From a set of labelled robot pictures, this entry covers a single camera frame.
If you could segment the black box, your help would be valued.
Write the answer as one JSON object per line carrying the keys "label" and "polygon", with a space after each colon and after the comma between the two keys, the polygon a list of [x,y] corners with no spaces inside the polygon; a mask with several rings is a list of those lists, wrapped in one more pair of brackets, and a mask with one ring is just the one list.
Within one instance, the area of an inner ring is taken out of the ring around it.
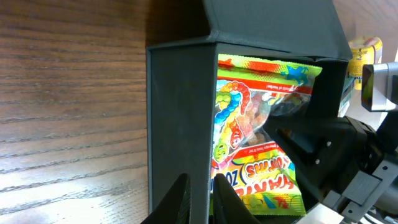
{"label": "black box", "polygon": [[149,208],[176,178],[192,185],[190,221],[207,223],[219,54],[297,59],[324,68],[305,113],[338,114],[351,52],[332,1],[151,1],[147,49]]}

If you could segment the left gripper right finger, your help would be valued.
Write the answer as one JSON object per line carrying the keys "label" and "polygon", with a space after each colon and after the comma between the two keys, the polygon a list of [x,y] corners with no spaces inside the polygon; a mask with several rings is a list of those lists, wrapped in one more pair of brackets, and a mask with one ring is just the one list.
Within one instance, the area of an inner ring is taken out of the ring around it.
{"label": "left gripper right finger", "polygon": [[216,174],[213,183],[214,224],[260,224],[242,203],[227,178]]}

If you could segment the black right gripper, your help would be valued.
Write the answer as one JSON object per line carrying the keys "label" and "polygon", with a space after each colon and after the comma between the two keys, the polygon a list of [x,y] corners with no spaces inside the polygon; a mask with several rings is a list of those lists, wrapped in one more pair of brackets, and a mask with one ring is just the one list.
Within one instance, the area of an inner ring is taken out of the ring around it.
{"label": "black right gripper", "polygon": [[377,130],[356,119],[268,117],[263,130],[295,165],[298,183],[358,222],[397,178],[397,117]]}

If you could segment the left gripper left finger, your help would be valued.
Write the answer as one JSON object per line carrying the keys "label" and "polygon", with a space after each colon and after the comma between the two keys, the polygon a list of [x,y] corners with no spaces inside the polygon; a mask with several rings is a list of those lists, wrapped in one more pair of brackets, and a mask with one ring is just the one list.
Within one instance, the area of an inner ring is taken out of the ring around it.
{"label": "left gripper left finger", "polygon": [[181,174],[156,209],[141,224],[188,224],[190,209],[190,177]]}

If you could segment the green gummy worms bag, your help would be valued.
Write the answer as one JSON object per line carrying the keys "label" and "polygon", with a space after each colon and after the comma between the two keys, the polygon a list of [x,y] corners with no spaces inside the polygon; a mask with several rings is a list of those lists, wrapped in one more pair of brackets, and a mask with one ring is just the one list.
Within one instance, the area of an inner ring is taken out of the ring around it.
{"label": "green gummy worms bag", "polygon": [[218,57],[211,175],[223,174],[253,215],[306,213],[295,166],[263,125],[303,111],[321,72],[296,62]]}

